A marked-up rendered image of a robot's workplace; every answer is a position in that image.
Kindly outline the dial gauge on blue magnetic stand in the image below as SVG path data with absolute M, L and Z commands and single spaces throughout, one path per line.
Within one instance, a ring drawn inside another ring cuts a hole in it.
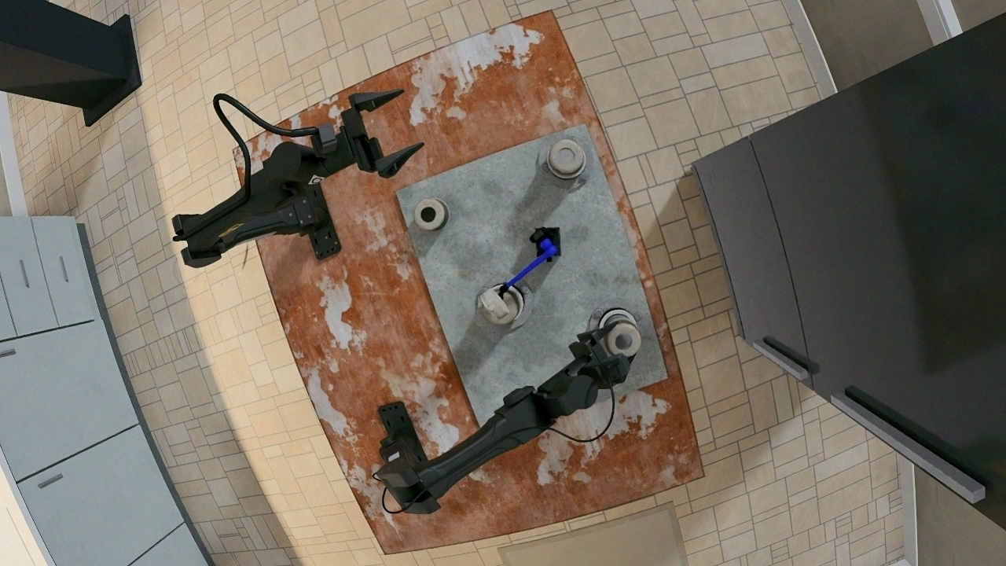
M 524 269 L 521 273 L 518 273 L 518 275 L 511 281 L 502 285 L 500 287 L 499 294 L 490 288 L 487 292 L 480 296 L 484 306 L 486 306 L 493 318 L 501 320 L 501 318 L 505 318 L 505 316 L 509 313 L 508 308 L 503 301 L 503 295 L 508 291 L 510 286 L 513 286 L 513 284 L 518 281 L 520 278 L 523 278 L 523 276 L 531 272 L 533 268 L 538 267 L 538 265 L 544 260 L 547 259 L 547 263 L 550 263 L 551 257 L 561 255 L 560 228 L 535 228 L 535 233 L 531 235 L 531 241 L 532 243 L 535 243 L 536 241 L 536 254 L 538 254 L 538 260 L 533 261 L 531 265 L 526 267 L 526 269 Z

